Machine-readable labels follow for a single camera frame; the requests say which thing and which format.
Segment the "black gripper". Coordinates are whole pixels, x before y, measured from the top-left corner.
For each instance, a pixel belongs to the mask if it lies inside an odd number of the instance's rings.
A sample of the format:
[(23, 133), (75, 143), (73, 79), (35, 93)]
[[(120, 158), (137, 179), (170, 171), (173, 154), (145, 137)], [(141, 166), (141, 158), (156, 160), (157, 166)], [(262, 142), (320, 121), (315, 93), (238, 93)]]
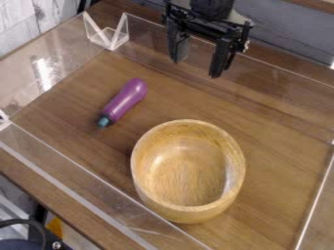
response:
[(236, 0), (165, 0), (169, 55), (174, 63), (190, 53), (192, 34), (217, 41), (209, 75), (218, 78), (230, 68), (237, 52), (250, 47), (252, 19), (234, 9)]

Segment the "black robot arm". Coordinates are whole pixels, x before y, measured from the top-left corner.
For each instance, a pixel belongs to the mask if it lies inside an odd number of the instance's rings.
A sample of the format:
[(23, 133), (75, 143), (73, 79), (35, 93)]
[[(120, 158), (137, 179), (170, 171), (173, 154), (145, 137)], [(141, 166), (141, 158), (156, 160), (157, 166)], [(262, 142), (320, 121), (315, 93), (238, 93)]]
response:
[(253, 21), (234, 10), (236, 0), (165, 0), (169, 55), (174, 63), (190, 54), (192, 36), (216, 43), (209, 75), (230, 69), (238, 53), (250, 47)]

